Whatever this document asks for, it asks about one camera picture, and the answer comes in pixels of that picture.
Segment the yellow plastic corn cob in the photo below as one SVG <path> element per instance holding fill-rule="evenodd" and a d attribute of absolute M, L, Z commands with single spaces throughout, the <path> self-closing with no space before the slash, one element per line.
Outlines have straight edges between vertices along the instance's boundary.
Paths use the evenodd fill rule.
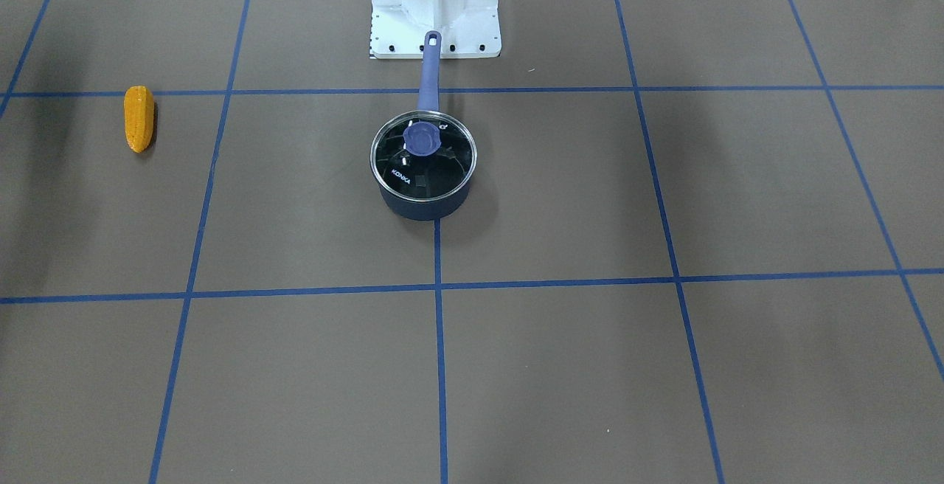
<path fill-rule="evenodd" d="M 152 91 L 145 85 L 129 87 L 122 100 L 122 114 L 128 147 L 135 153 L 146 151 L 154 139 L 156 125 L 156 101 Z"/>

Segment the glass lid with blue knob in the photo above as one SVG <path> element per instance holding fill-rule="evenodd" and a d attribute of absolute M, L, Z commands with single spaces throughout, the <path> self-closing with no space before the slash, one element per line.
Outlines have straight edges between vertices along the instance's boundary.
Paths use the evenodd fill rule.
<path fill-rule="evenodd" d="M 465 197 L 476 162 L 472 133 L 438 111 L 399 114 L 381 126 L 369 148 L 382 197 L 398 204 L 445 204 Z"/>

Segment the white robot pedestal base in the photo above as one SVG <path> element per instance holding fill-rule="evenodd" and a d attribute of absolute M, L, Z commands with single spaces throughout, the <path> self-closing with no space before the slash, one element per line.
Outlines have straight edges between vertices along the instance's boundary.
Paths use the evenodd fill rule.
<path fill-rule="evenodd" d="M 502 53 L 499 0 L 371 0 L 369 56 L 421 58 L 429 31 L 442 58 L 496 58 Z"/>

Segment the dark blue saucepan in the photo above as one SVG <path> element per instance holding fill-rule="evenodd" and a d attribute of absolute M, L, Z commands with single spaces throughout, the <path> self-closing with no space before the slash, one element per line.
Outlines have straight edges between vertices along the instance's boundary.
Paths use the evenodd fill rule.
<path fill-rule="evenodd" d="M 383 201 L 410 221 L 438 221 L 458 210 L 478 162 L 465 123 L 440 108 L 442 35 L 425 34 L 416 108 L 381 125 L 369 165 Z"/>

